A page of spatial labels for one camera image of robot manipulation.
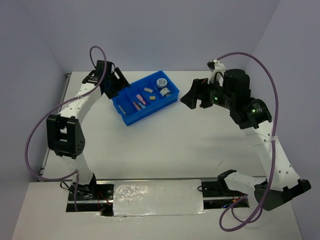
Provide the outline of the orange translucent case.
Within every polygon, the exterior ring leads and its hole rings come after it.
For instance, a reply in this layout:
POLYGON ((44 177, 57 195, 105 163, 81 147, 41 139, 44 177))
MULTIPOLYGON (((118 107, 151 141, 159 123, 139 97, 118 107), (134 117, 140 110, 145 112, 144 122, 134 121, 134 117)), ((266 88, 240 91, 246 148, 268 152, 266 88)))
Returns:
POLYGON ((133 101, 132 103, 135 106, 135 108, 137 109, 137 111, 141 111, 142 110, 140 105, 136 101, 133 101))

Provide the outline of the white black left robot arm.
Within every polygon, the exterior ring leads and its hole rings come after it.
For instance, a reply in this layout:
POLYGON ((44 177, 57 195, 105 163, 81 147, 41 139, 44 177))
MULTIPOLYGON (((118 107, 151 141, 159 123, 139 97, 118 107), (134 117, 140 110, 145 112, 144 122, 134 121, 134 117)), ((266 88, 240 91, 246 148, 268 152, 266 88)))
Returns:
POLYGON ((97 196, 95 174, 89 169, 83 151, 86 140, 82 122, 89 110, 102 95, 113 99, 124 88, 129 87, 125 76, 113 62, 98 60, 82 81, 75 100, 67 103, 58 114, 46 118, 48 148, 61 158, 71 172, 71 190, 91 200, 97 196))

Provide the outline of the blue slime jar printed lid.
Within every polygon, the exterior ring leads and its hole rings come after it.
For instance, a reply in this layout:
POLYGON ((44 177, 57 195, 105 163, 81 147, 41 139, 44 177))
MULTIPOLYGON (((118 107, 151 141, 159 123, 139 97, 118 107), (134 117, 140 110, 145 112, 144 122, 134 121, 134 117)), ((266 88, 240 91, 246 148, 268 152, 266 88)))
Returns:
POLYGON ((166 88, 168 86, 168 80, 166 78, 158 78, 156 80, 156 86, 158 89, 163 89, 166 88))

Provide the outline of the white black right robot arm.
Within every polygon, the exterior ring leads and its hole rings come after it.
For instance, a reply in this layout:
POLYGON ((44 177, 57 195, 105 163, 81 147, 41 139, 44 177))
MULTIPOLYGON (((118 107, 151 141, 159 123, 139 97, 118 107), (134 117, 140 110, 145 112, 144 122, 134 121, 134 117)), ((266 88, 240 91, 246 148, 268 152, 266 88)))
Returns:
POLYGON ((241 69, 224 72, 223 81, 209 82, 207 78, 193 80, 190 90, 181 102, 195 109, 201 101, 203 109, 213 105, 229 110, 232 120, 239 126, 255 149, 266 179, 252 177, 231 169, 217 177, 217 190, 223 196, 233 191, 264 199, 262 208, 271 211, 311 189, 308 180, 300 178, 290 164, 280 141, 272 135, 275 120, 267 105, 251 96, 250 77, 241 69))

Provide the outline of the grey eraser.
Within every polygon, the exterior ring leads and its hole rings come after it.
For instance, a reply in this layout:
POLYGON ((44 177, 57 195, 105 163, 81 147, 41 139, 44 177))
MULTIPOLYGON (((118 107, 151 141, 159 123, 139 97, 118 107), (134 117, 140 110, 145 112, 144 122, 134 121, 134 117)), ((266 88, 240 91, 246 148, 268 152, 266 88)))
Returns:
POLYGON ((143 90, 148 92, 148 93, 153 93, 153 90, 151 88, 148 88, 148 87, 145 87, 143 90))

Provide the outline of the pink translucent case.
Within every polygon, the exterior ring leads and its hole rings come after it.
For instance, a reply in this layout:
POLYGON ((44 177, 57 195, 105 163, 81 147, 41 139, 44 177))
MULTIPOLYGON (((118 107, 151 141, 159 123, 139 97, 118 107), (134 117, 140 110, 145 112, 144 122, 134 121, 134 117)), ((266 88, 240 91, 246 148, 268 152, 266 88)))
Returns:
POLYGON ((143 105, 146 105, 147 103, 145 102, 144 98, 140 95, 140 94, 137 94, 136 95, 137 99, 143 104, 143 105))

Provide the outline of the blue white marker pen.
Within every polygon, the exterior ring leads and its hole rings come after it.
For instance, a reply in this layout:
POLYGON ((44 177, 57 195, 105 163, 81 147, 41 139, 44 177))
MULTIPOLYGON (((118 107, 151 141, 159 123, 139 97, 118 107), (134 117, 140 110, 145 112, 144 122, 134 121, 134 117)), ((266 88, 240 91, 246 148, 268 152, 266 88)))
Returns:
POLYGON ((124 108, 123 108, 120 104, 118 105, 118 108, 119 108, 121 114, 122 114, 125 118, 127 118, 127 117, 128 117, 127 112, 124 110, 124 108))

